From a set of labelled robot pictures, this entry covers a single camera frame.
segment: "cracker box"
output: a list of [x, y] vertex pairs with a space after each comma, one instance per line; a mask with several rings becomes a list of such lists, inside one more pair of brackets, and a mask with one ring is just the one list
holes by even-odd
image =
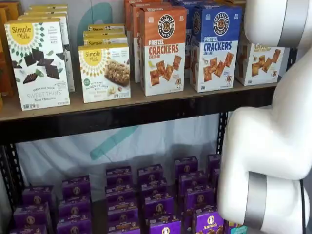
[[26, 228], [13, 229], [10, 234], [47, 234], [47, 228], [45, 225], [32, 225]]
[[240, 6], [195, 7], [190, 83], [197, 92], [233, 87], [240, 22]]
[[22, 110], [69, 105], [59, 19], [14, 20], [5, 30]]
[[90, 179], [88, 175], [63, 180], [63, 198], [69, 199], [73, 196], [90, 195]]
[[107, 186], [105, 191], [108, 202], [124, 201], [135, 197], [135, 190], [131, 184]]
[[154, 180], [152, 182], [143, 183], [141, 185], [141, 195], [142, 197], [147, 197], [151, 195], [156, 195], [167, 191], [167, 180], [166, 178], [161, 178], [159, 180]]
[[91, 215], [84, 213], [61, 218], [58, 220], [57, 232], [58, 234], [90, 234], [92, 233]]
[[169, 214], [156, 217], [149, 222], [149, 234], [179, 234], [181, 233], [181, 220]]
[[124, 222], [131, 218], [138, 218], [137, 202], [135, 199], [111, 202], [107, 208], [108, 221]]
[[71, 197], [67, 200], [61, 201], [58, 206], [58, 214], [60, 217], [90, 212], [91, 204], [90, 197], [88, 195]]
[[108, 222], [108, 234], [140, 234], [140, 222], [137, 218], [131, 218], [127, 221]]
[[48, 203], [41, 205], [17, 206], [13, 218], [17, 228], [24, 228], [32, 225], [46, 225], [48, 232], [52, 233], [52, 223]]
[[163, 176], [163, 169], [160, 164], [151, 165], [149, 167], [140, 168], [137, 170], [137, 182], [142, 184], [159, 180]]
[[130, 97], [127, 44], [80, 46], [78, 50], [84, 103]]
[[89, 31], [103, 31], [112, 29], [122, 29], [122, 33], [125, 33], [125, 25], [123, 23], [90, 24], [88, 26]]
[[186, 9], [143, 7], [140, 20], [141, 86], [145, 96], [183, 91]]
[[207, 206], [193, 213], [193, 234], [216, 233], [223, 234], [223, 218], [217, 208]]
[[242, 32], [235, 77], [245, 86], [277, 83], [283, 54], [282, 47], [250, 43]]
[[106, 170], [107, 185], [132, 184], [131, 166], [124, 166]]

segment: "white snack box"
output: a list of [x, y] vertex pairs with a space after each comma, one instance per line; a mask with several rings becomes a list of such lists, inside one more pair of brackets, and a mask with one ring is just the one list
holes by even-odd
[[59, 21], [5, 24], [22, 110], [70, 104], [65, 61], [59, 58], [64, 55]]

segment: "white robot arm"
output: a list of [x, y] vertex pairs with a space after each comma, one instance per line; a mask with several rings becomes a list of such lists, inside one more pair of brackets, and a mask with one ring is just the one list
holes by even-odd
[[[312, 0], [247, 0], [253, 43], [310, 48]], [[302, 233], [300, 179], [312, 166], [312, 49], [282, 78], [271, 109], [239, 108], [226, 129], [218, 209], [270, 234]], [[306, 225], [310, 203], [304, 190]]]

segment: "shelf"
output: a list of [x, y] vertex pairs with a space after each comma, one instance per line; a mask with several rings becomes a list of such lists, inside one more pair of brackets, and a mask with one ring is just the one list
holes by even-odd
[[188, 83], [184, 91], [145, 97], [140, 84], [131, 84], [131, 98], [84, 104], [82, 91], [70, 94], [71, 105], [22, 111], [20, 100], [3, 98], [0, 144], [69, 136], [173, 119], [233, 111], [241, 106], [271, 104], [276, 84], [242, 86], [197, 93]]

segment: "sunburst logo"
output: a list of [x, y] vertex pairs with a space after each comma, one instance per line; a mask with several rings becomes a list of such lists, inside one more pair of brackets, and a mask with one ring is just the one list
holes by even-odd
[[6, 24], [5, 31], [10, 52], [16, 56], [27, 56], [32, 49], [40, 50], [43, 46], [45, 28], [43, 23], [13, 23]]

